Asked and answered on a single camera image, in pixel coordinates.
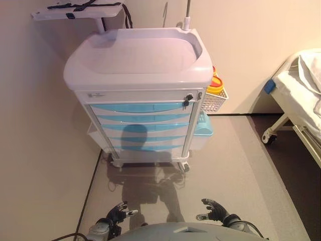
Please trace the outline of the robot left hand black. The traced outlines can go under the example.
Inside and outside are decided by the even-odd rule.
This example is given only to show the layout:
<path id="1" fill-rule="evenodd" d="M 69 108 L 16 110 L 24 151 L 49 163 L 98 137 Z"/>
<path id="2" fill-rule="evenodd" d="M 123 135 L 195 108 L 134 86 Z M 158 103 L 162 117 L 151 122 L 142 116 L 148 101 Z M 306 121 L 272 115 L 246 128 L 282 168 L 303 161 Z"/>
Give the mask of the robot left hand black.
<path id="1" fill-rule="evenodd" d="M 137 209 L 128 209 L 128 202 L 123 201 L 115 205 L 107 214 L 106 218 L 109 219 L 113 225 L 123 222 L 126 218 L 138 214 Z"/>

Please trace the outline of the robot right hand black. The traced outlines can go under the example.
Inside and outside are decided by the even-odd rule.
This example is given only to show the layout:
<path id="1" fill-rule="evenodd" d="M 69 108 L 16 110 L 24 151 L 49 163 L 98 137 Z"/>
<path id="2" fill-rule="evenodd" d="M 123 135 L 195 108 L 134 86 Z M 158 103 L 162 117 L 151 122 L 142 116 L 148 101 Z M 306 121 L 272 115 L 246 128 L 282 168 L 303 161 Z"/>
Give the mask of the robot right hand black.
<path id="1" fill-rule="evenodd" d="M 196 215 L 196 220 L 213 220 L 220 221 L 221 223 L 230 215 L 228 211 L 219 203 L 212 199 L 203 198 L 202 203 L 206 205 L 206 208 L 210 211 L 206 214 L 198 214 Z"/>

